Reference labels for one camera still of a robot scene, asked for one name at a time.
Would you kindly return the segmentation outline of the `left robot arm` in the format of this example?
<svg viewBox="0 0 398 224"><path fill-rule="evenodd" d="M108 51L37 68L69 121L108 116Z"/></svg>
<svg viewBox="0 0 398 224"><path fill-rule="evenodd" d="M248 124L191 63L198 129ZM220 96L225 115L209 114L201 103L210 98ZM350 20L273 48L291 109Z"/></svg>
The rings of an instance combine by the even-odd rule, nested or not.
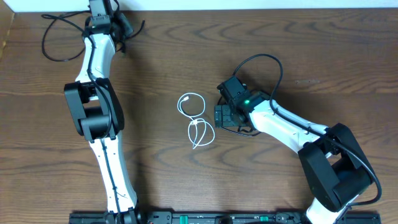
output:
<svg viewBox="0 0 398 224"><path fill-rule="evenodd" d="M109 80L116 46L133 28L110 1L90 0L89 8L91 16L82 31L83 65L75 81L65 85L64 95L78 134L97 158L108 202L104 213L73 212L69 222L145 223L123 155L123 109Z"/></svg>

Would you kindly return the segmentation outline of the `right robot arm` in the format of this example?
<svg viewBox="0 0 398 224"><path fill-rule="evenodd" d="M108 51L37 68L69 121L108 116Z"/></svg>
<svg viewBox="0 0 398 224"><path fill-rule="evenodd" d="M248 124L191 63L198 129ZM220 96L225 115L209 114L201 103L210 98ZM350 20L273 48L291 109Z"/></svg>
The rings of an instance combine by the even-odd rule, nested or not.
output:
<svg viewBox="0 0 398 224"><path fill-rule="evenodd" d="M337 223L374 182L373 168L347 126L307 121L236 77L217 89L225 103L215 106L216 127L242 136L268 134L298 155L314 196L305 212L309 223Z"/></svg>

